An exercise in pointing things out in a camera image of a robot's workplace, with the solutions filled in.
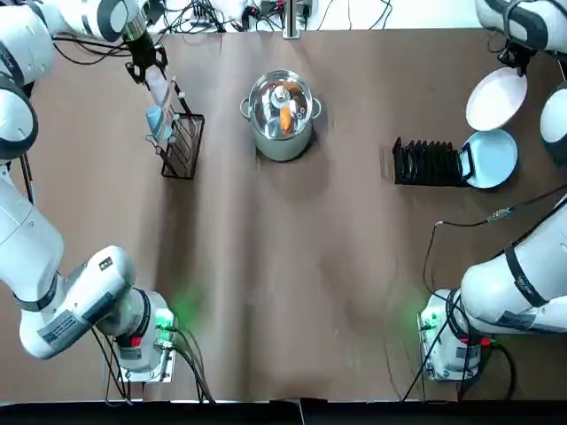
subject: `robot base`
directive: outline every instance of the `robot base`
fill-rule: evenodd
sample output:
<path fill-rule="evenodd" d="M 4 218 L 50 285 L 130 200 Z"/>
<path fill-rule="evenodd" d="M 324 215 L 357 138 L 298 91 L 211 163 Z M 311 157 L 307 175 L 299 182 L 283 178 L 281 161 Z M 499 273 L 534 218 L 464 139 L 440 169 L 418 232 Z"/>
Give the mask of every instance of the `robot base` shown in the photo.
<path fill-rule="evenodd" d="M 443 297 L 448 297 L 447 293 L 438 293 Z M 421 345 L 422 361 L 427 356 L 431 345 L 435 341 L 439 329 L 443 327 L 446 314 L 446 302 L 435 296 L 431 296 L 425 309 L 417 315 L 418 335 Z M 428 379 L 433 381 L 461 381 L 462 370 L 467 353 L 467 344 L 457 338 L 451 329 L 446 326 L 437 341 L 430 357 L 425 363 L 423 372 Z M 480 360 L 480 345 L 469 346 L 467 373 L 465 379 L 474 377 L 478 372 L 478 362 Z"/>
<path fill-rule="evenodd" d="M 131 383 L 170 383 L 174 375 L 175 352 L 163 350 L 159 364 L 150 372 L 133 372 L 120 368 L 122 376 Z"/>

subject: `power strip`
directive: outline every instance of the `power strip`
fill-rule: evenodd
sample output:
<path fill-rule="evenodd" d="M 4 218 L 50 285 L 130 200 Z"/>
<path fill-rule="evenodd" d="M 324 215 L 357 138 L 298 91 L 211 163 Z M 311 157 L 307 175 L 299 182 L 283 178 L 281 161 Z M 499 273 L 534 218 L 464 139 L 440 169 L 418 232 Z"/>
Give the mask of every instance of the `power strip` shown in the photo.
<path fill-rule="evenodd" d="M 209 18 L 207 9 L 201 4 L 195 4 L 193 6 L 193 13 L 191 14 L 189 22 L 193 27 L 210 27 L 213 24 Z"/>

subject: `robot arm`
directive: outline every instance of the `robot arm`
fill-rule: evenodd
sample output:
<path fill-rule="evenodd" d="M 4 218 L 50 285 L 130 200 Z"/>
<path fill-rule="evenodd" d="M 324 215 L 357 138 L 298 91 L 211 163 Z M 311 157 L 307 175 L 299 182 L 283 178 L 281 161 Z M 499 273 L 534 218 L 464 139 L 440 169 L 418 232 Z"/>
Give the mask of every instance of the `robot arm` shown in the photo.
<path fill-rule="evenodd" d="M 166 302 L 156 292 L 134 288 L 132 259 L 117 246 L 62 276 L 60 233 L 16 190 L 9 175 L 10 161 L 25 154 L 37 137 L 38 120 L 22 87 L 50 71 L 52 35 L 66 31 L 108 42 L 122 35 L 142 67 L 139 82 L 146 82 L 146 68 L 157 66 L 163 74 L 165 51 L 163 60 L 156 60 L 157 49 L 145 30 L 144 3 L 51 0 L 1 8 L 0 281 L 19 303 L 19 335 L 32 356 L 51 358 L 97 326 L 116 337 L 129 379 L 147 382 L 161 381 L 173 365 L 164 349 L 174 339 L 164 327 L 175 325 Z"/>
<path fill-rule="evenodd" d="M 567 54 L 567 0 L 476 0 L 478 20 L 507 41 L 498 59 L 525 74 L 539 51 Z"/>

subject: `dish rack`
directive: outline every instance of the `dish rack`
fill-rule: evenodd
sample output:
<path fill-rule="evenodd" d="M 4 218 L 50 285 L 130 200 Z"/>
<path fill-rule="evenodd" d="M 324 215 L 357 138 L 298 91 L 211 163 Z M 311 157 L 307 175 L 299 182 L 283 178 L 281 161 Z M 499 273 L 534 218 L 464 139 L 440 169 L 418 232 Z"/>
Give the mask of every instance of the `dish rack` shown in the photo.
<path fill-rule="evenodd" d="M 466 143 L 462 147 L 469 161 L 469 172 L 463 175 L 461 151 L 452 143 L 418 140 L 402 144 L 398 137 L 392 147 L 395 184 L 418 186 L 468 186 L 467 180 L 475 173 L 475 166 Z"/>
<path fill-rule="evenodd" d="M 167 140 L 147 135 L 145 140 L 152 144 L 156 155 L 163 161 L 163 177 L 193 180 L 205 128 L 205 116 L 190 110 L 185 93 L 179 89 L 175 79 L 171 80 L 169 86 L 169 97 L 164 106 L 164 110 L 166 109 L 161 134 L 163 135 L 163 128 L 169 125 L 173 130 L 172 135 Z"/>

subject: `black cable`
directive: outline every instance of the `black cable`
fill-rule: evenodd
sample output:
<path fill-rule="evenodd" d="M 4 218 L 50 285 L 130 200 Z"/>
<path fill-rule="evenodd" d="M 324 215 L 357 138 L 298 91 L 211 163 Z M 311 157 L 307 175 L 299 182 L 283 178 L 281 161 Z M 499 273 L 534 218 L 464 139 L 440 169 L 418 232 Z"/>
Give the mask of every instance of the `black cable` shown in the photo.
<path fill-rule="evenodd" d="M 200 392 L 200 399 L 202 399 L 204 390 L 206 390 L 209 394 L 210 394 L 211 391 L 209 389 L 208 382 L 206 381 L 205 362 L 203 361 L 203 352 L 201 351 L 201 347 L 198 345 L 197 338 L 195 338 L 195 336 L 189 330 L 187 330 L 187 333 L 190 335 L 191 341 L 195 344 L 195 347 L 196 347 L 196 350 L 197 350 L 197 357 L 195 358 L 195 354 L 194 354 L 193 350 L 191 349 L 191 345 L 189 344 L 189 340 L 187 339 L 187 336 L 185 336 L 185 334 L 178 328 L 173 328 L 173 331 L 175 333 L 177 333 L 179 336 L 181 336 L 181 338 L 185 342 L 185 345 L 187 346 L 187 351 L 189 352 L 191 359 L 193 359 L 194 363 L 197 364 L 198 371 L 199 371 L 200 377 L 201 377 L 201 381 L 203 383 L 203 389 Z M 198 395 L 199 395 L 199 388 L 200 388 L 200 385 L 197 384 Z"/>
<path fill-rule="evenodd" d="M 95 60 L 90 61 L 90 62 L 84 62 L 84 61 L 82 61 L 82 60 L 73 59 L 73 58 L 70 58 L 69 56 L 67 56 L 67 55 L 59 48 L 59 46 L 57 46 L 56 43 L 53 43 L 53 47 L 55 48 L 56 51 L 59 52 L 59 54 L 60 54 L 63 58 L 67 59 L 69 62 L 72 62 L 72 63 L 74 63 L 74 64 L 76 64 L 76 65 L 81 65 L 81 66 L 90 66 L 90 65 L 99 64 L 100 62 L 102 62 L 103 60 L 105 60 L 106 58 L 108 58 L 109 56 L 111 56 L 113 53 L 116 53 L 116 52 L 118 51 L 118 50 L 116 50 L 116 49 L 110 49 L 110 50 L 108 50 L 106 53 L 104 53 L 100 58 L 95 59 Z"/>
<path fill-rule="evenodd" d="M 91 49 L 90 47 L 87 47 L 85 44 L 83 44 L 83 42 L 77 42 L 76 45 L 78 47 L 80 47 L 81 49 L 87 51 L 90 54 L 93 55 L 98 55 L 98 56 L 103 56 L 104 54 L 106 54 L 105 51 L 101 51 L 101 50 L 96 50 L 96 49 Z M 111 53 L 108 56 L 112 56 L 113 58 L 129 58 L 130 56 L 132 56 L 131 53 L 129 52 L 125 52 L 125 53 Z"/>
<path fill-rule="evenodd" d="M 120 368 L 120 362 L 118 361 L 118 356 L 116 355 L 116 351 L 114 350 L 114 345 L 107 335 L 103 334 L 103 337 L 105 338 L 106 343 L 110 347 L 111 354 L 114 358 L 114 361 L 116 361 L 116 365 L 118 366 L 118 379 L 120 379 L 120 382 L 122 383 L 122 392 L 124 394 L 127 394 L 126 389 L 124 388 L 124 376 L 122 376 L 122 369 Z"/>
<path fill-rule="evenodd" d="M 516 392 L 516 385 L 517 385 L 516 363 L 514 362 L 514 359 L 512 359 L 512 355 L 504 345 L 494 341 L 491 344 L 491 346 L 493 350 L 496 350 L 504 354 L 504 357 L 508 361 L 510 379 L 509 379 L 508 389 L 506 390 L 506 394 L 504 395 L 503 400 L 509 401 L 512 399 L 514 392 Z"/>
<path fill-rule="evenodd" d="M 54 42 L 70 42 L 70 43 L 80 43 L 86 44 L 88 46 L 95 46 L 95 47 L 104 47 L 106 49 L 118 49 L 118 50 L 128 50 L 128 48 L 123 47 L 123 43 L 121 44 L 105 44 L 103 42 L 92 42 L 87 40 L 81 40 L 77 37 L 72 36 L 71 38 L 67 37 L 52 37 L 51 40 Z"/>
<path fill-rule="evenodd" d="M 492 39 L 494 38 L 495 35 L 498 34 L 498 31 L 493 31 L 488 38 L 486 39 L 486 49 L 490 52 L 490 53 L 494 53 L 494 54 L 499 54 L 502 53 L 504 51 L 504 49 L 506 49 L 506 43 L 504 43 L 504 45 L 502 47 L 500 47 L 499 49 L 491 49 L 490 47 L 490 41 L 492 41 Z"/>
<path fill-rule="evenodd" d="M 470 327 L 469 327 L 469 339 L 467 340 L 467 348 L 465 349 L 464 355 L 464 365 L 462 366 L 462 376 L 461 376 L 461 386 L 457 391 L 457 401 L 462 401 L 463 391 L 464 391 L 464 378 L 467 374 L 467 369 L 469 368 L 469 361 L 470 361 Z"/>
<path fill-rule="evenodd" d="M 327 12 L 329 11 L 330 6 L 333 4 L 335 0 L 330 0 L 329 4 L 327 4 L 327 9 L 325 9 L 325 13 L 322 16 L 321 19 L 321 24 L 319 24 L 319 27 L 317 28 L 317 31 L 319 31 L 322 27 L 322 23 L 325 21 L 325 18 L 327 18 Z"/>
<path fill-rule="evenodd" d="M 193 371 L 193 374 L 195 375 L 195 380 L 197 383 L 197 387 L 200 386 L 200 389 L 203 391 L 203 393 L 205 394 L 205 397 L 207 399 L 207 401 L 211 404 L 216 404 L 216 402 L 213 399 L 213 396 L 211 395 L 211 393 L 205 388 L 205 385 L 203 384 L 203 380 L 201 379 L 200 374 L 198 373 L 197 369 L 195 368 L 195 361 L 193 361 L 193 359 L 187 355 L 186 352 L 184 352 L 183 350 L 181 350 L 179 347 L 175 346 L 173 347 L 173 349 L 179 353 L 180 356 L 183 357 L 183 359 L 185 360 L 185 362 L 189 365 L 190 369 Z"/>
<path fill-rule="evenodd" d="M 369 28 L 370 29 L 374 29 L 374 27 L 376 26 L 376 24 L 378 22 L 380 22 L 380 20 L 382 20 L 382 18 L 384 17 L 384 15 L 388 12 L 386 18 L 384 19 L 384 24 L 382 25 L 382 29 L 384 29 L 386 27 L 386 21 L 388 20 L 388 18 L 390 17 L 390 13 L 392 13 L 393 10 L 393 6 L 392 6 L 392 0 L 380 0 L 383 4 L 385 4 L 385 8 L 382 11 L 382 14 L 380 14 L 380 17 L 377 19 L 376 22 L 374 22 L 374 24 L 372 24 L 372 26 Z"/>
<path fill-rule="evenodd" d="M 98 346 L 100 347 L 100 351 L 103 353 L 103 356 L 105 357 L 105 362 L 106 362 L 106 365 L 108 366 L 108 370 L 110 371 L 111 376 L 113 377 L 114 385 L 116 385 L 116 390 L 120 393 L 120 395 L 123 398 L 126 398 L 126 393 L 123 392 L 122 389 L 120 388 L 120 385 L 118 383 L 118 379 L 116 378 L 116 375 L 114 374 L 114 371 L 113 371 L 112 362 L 108 359 L 108 356 L 106 355 L 106 351 L 105 351 L 105 348 L 103 346 L 103 343 L 100 341 L 100 338 L 98 337 L 97 332 L 95 332 L 95 330 L 93 328 L 91 328 L 90 331 L 92 332 L 92 335 L 97 340 Z"/>

